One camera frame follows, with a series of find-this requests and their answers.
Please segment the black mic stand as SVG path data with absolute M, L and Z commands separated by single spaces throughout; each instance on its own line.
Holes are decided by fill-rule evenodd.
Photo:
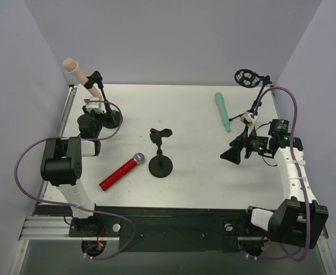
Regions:
M 173 134 L 171 129 L 163 130 L 150 129 L 150 140 L 157 146 L 157 154 L 149 161 L 149 172 L 156 178 L 165 178 L 173 170 L 173 163 L 170 158 L 163 154 L 161 149 L 162 138 L 169 138 Z
M 84 87 L 91 91 L 94 88 L 94 84 L 98 85 L 98 88 L 101 91 L 101 95 L 104 101 L 107 101 L 106 95 L 104 93 L 103 78 L 98 70 L 94 71 L 90 76 L 87 76 L 87 82 L 84 84 Z M 106 111 L 101 115 L 102 116 L 102 125 L 108 129 L 115 129 L 119 126 L 119 123 L 122 121 L 119 111 L 112 110 L 110 104 L 105 103 L 104 107 Z

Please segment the red glitter microphone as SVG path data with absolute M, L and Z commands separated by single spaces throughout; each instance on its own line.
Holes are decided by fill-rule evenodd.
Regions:
M 144 155 L 141 152 L 135 153 L 134 156 L 125 162 L 121 167 L 119 167 L 116 171 L 114 171 L 110 176 L 105 178 L 103 181 L 99 183 L 99 187 L 106 191 L 110 187 L 112 187 L 117 181 L 127 175 L 131 170 L 133 170 L 136 166 L 142 164 L 144 162 Z

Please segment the pink microphone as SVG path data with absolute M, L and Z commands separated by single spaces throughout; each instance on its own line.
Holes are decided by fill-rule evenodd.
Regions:
M 72 58 L 66 58 L 63 62 L 62 65 L 64 69 L 66 70 L 67 73 L 71 74 L 74 78 L 76 78 L 81 85 L 85 85 L 88 81 L 87 76 L 85 73 L 82 71 L 81 67 L 79 64 L 73 60 Z M 99 99 L 102 99 L 101 93 L 94 87 L 92 86 L 91 88 L 86 88 L 87 91 L 93 96 L 97 97 Z

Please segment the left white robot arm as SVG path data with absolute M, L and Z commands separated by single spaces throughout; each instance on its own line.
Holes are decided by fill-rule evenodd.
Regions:
M 58 189 L 67 203 L 71 204 L 72 225 L 76 230 L 92 231 L 102 228 L 100 218 L 81 207 L 94 210 L 95 204 L 87 195 L 81 182 L 82 158 L 100 154 L 99 134 L 107 125 L 102 110 L 83 107 L 79 116 L 79 135 L 69 138 L 52 138 L 46 141 L 41 163 L 41 176 Z

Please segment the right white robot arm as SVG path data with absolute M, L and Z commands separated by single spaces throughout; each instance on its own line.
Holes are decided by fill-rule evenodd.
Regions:
M 312 249 L 329 212 L 311 191 L 304 168 L 302 142 L 298 137 L 291 137 L 288 127 L 287 120 L 274 119 L 269 124 L 267 137 L 244 132 L 230 142 L 230 148 L 220 158 L 240 164 L 244 150 L 246 159 L 253 152 L 273 159 L 280 172 L 283 202 L 275 211 L 248 207 L 244 225 L 262 229 L 273 242 Z

